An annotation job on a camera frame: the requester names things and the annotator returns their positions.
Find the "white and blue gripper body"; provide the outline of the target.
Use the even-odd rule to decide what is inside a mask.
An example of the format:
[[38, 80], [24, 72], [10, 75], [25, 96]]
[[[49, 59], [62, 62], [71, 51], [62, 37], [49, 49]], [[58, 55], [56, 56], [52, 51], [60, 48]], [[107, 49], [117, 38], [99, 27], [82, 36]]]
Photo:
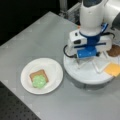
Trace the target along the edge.
[[75, 30], [69, 34], [67, 53], [83, 59], [108, 51], [111, 47], [112, 38], [109, 35], [85, 36]]

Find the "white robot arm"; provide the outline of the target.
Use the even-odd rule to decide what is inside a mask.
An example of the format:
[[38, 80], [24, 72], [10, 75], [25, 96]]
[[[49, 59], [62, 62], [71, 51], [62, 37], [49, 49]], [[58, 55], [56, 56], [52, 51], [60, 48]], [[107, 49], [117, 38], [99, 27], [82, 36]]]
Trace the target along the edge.
[[107, 28], [120, 30], [120, 0], [83, 0], [80, 28], [69, 34], [68, 55], [81, 59], [110, 50]]

